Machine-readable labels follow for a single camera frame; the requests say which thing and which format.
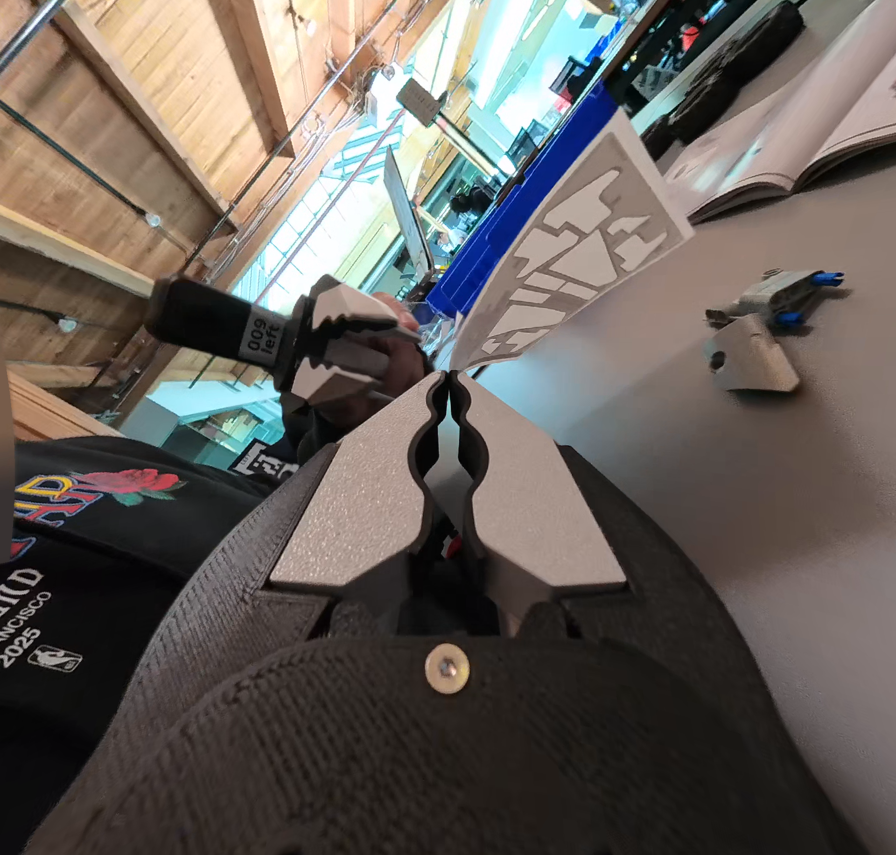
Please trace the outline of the grey curved toy panel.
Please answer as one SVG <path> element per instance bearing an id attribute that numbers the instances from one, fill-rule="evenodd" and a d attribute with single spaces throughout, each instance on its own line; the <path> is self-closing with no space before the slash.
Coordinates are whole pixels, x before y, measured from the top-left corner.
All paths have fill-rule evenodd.
<path id="1" fill-rule="evenodd" d="M 792 393 L 800 377 L 758 314 L 740 316 L 716 331 L 703 356 L 713 385 L 725 392 Z"/>

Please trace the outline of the blue plastic bin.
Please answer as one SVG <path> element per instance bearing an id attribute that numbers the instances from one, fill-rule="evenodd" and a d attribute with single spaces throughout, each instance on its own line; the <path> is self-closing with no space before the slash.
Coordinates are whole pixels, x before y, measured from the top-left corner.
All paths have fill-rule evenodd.
<path id="1" fill-rule="evenodd" d="M 617 108 L 613 95 L 599 81 L 577 100 L 557 130 L 531 155 L 505 198 L 489 209 L 427 295 L 433 312 L 451 319 L 457 313 L 469 312 L 504 254 Z"/>

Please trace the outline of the grey white sticker sheet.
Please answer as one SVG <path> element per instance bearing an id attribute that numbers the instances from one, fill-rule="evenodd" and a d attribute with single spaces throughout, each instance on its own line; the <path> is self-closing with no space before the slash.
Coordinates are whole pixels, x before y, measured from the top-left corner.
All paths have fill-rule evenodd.
<path id="1" fill-rule="evenodd" d="M 454 334 L 447 368 L 517 359 L 693 237 L 618 109 L 541 200 Z"/>

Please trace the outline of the black printed sweatshirt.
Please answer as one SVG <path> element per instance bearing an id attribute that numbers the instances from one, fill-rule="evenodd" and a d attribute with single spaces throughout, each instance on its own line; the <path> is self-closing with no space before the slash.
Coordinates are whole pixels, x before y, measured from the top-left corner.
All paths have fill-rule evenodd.
<path id="1" fill-rule="evenodd" d="M 23 850 L 103 738 L 187 581 L 277 484 L 121 436 L 15 444 L 2 853 Z"/>

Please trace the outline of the person's left hand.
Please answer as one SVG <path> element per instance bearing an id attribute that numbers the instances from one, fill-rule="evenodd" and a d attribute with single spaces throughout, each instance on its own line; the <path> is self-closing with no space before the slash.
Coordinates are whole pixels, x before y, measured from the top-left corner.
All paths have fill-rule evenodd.
<path id="1" fill-rule="evenodd" d="M 398 326 L 418 333 L 420 324 L 406 305 L 384 292 L 376 292 L 373 299 L 386 305 L 395 314 Z M 388 367 L 382 376 L 379 392 L 392 400 L 402 396 L 434 371 L 430 357 L 423 352 L 419 342 L 412 343 L 394 336 L 373 337 L 369 340 L 369 346 L 388 358 Z"/>

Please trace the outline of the grey brick assembly blue pins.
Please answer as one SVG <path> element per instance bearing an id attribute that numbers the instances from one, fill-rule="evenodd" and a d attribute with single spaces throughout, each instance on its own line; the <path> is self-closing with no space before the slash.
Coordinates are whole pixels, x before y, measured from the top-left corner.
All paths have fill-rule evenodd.
<path id="1" fill-rule="evenodd" d="M 704 311 L 705 322 L 713 329 L 757 315 L 772 330 L 795 330 L 845 282 L 843 272 L 769 270 L 735 300 Z"/>

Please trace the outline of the grey monitor screen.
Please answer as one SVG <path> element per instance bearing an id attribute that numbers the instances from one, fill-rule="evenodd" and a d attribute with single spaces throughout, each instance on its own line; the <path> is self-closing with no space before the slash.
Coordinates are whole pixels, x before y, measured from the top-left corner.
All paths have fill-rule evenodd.
<path id="1" fill-rule="evenodd" d="M 392 148 L 386 148 L 384 182 L 392 209 L 404 239 L 415 282 L 430 283 L 434 280 L 434 258 L 423 232 L 417 208 L 411 202 Z"/>

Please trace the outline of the open building instruction booklet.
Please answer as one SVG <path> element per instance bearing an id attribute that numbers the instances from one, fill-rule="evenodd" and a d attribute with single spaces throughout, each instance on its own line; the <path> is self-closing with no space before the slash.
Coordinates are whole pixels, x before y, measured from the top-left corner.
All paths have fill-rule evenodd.
<path id="1" fill-rule="evenodd" d="M 666 173 L 692 223 L 787 197 L 894 144 L 895 0 L 874 0 L 791 82 L 690 144 Z"/>

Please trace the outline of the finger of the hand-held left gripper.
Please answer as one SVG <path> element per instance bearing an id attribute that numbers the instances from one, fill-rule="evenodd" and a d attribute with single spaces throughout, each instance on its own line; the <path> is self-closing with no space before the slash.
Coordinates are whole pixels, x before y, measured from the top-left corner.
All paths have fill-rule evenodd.
<path id="1" fill-rule="evenodd" d="M 403 325 L 389 305 L 346 284 L 321 291 L 314 301 L 314 332 L 326 338 L 354 334 L 420 344 L 419 332 Z"/>
<path id="2" fill-rule="evenodd" d="M 288 385 L 288 393 L 319 409 L 368 394 L 381 383 L 388 365 L 389 358 L 382 352 L 361 352 L 350 356 L 347 367 L 304 357 Z"/>

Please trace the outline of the grey desk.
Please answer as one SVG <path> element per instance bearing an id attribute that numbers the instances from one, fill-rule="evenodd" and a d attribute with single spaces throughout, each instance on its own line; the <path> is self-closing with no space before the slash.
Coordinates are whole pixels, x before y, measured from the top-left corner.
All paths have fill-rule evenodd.
<path id="1" fill-rule="evenodd" d="M 894 147 L 700 225 L 480 380 L 573 446 L 727 603 L 790 732 L 873 853 L 894 853 Z M 717 390 L 704 310 L 773 268 L 842 271 L 782 339 L 798 392 Z"/>

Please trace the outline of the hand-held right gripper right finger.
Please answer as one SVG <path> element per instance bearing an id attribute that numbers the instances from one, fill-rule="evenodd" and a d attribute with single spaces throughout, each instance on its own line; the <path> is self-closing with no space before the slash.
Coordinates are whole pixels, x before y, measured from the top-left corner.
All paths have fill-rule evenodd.
<path id="1" fill-rule="evenodd" d="M 452 372 L 458 459 L 471 485 L 462 539 L 483 591 L 521 621 L 538 603 L 628 581 L 554 438 L 467 373 Z"/>

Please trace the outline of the person's left forearm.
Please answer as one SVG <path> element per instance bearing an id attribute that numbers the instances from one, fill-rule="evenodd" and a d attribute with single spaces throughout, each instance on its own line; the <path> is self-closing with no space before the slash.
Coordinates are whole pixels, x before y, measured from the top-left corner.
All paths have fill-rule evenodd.
<path id="1" fill-rule="evenodd" d="M 286 440 L 306 459 L 323 446 L 338 441 L 364 422 L 368 403 L 361 395 L 344 397 L 314 408 L 296 395 L 280 395 L 281 420 Z"/>

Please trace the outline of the hanging light panel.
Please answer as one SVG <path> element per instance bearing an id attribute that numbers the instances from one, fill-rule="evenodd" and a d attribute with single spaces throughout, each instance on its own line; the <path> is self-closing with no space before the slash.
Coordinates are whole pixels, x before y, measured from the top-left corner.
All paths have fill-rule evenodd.
<path id="1" fill-rule="evenodd" d="M 396 94 L 400 107 L 407 111 L 422 127 L 430 127 L 442 112 L 447 99 L 445 91 L 433 96 L 413 77 L 409 77 Z"/>

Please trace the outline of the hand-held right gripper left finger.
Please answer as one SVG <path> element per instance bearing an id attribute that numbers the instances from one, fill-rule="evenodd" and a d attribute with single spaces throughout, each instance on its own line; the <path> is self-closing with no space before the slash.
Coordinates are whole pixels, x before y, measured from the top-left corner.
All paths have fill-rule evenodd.
<path id="1" fill-rule="evenodd" d="M 270 575 L 274 587 L 409 587 L 434 523 L 449 384 L 435 371 L 345 436 Z"/>

